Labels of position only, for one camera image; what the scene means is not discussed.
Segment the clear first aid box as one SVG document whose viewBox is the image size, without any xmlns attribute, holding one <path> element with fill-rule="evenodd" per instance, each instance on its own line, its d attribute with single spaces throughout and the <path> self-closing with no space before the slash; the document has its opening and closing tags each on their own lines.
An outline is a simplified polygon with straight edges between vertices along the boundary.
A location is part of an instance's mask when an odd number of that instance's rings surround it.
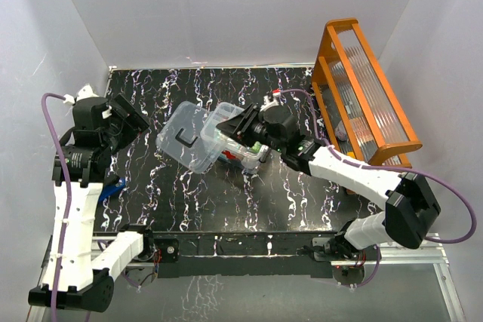
<svg viewBox="0 0 483 322">
<path fill-rule="evenodd" d="M 214 151 L 220 151 L 218 160 L 240 167 L 247 173 L 255 174 L 261 164 L 267 159 L 270 152 L 269 147 L 261 144 L 260 151 L 255 153 L 252 151 L 252 147 L 247 148 L 242 146 L 222 135 L 222 133 L 216 129 L 216 126 L 220 122 L 233 118 L 242 111 L 243 108 L 239 106 L 228 102 L 221 102 L 204 122 L 200 136 L 206 148 L 212 146 Z"/>
</svg>

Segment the green small box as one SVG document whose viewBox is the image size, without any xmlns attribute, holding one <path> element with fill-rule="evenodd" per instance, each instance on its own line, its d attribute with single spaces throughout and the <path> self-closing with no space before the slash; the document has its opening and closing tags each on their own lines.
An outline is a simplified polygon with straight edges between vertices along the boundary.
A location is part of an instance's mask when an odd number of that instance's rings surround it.
<svg viewBox="0 0 483 322">
<path fill-rule="evenodd" d="M 258 153 L 260 151 L 261 146 L 262 145 L 260 143 L 255 143 L 251 149 L 253 152 Z"/>
</svg>

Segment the clear box lid black handle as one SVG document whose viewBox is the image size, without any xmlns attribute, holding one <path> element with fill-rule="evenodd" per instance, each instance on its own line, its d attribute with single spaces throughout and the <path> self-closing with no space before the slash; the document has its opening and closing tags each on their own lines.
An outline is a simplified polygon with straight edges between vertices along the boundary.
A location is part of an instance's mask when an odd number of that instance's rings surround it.
<svg viewBox="0 0 483 322">
<path fill-rule="evenodd" d="M 220 147 L 202 138 L 202 129 L 210 112 L 183 101 L 168 119 L 155 140 L 164 152 L 193 173 L 204 173 L 220 154 Z"/>
</svg>

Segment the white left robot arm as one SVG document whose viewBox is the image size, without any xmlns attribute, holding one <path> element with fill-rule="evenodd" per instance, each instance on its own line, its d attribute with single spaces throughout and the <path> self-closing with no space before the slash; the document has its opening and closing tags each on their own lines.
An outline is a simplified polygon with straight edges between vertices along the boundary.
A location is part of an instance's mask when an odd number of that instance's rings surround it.
<svg viewBox="0 0 483 322">
<path fill-rule="evenodd" d="M 104 312 L 115 280 L 128 264 L 155 254 L 150 228 L 127 224 L 99 256 L 91 256 L 95 212 L 111 157 L 149 125 L 121 94 L 108 100 L 86 85 L 76 96 L 66 94 L 61 100 L 71 105 L 74 125 L 58 137 L 50 116 L 45 116 L 56 147 L 56 210 L 47 269 L 40 284 L 29 291 L 28 303 L 52 311 Z"/>
</svg>

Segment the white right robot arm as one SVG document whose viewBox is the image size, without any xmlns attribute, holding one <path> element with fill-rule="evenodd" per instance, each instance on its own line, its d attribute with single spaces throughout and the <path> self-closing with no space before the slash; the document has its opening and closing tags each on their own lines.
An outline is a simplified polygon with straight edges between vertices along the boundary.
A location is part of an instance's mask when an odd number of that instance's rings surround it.
<svg viewBox="0 0 483 322">
<path fill-rule="evenodd" d="M 268 146 L 292 170 L 334 182 L 380 208 L 378 214 L 348 221 L 324 245 L 326 254 L 354 259 L 366 247 L 392 241 L 415 250 L 441 212 L 424 176 L 404 168 L 375 170 L 350 158 L 302 134 L 297 119 L 283 106 L 261 109 L 251 104 L 216 128 L 244 147 Z"/>
</svg>

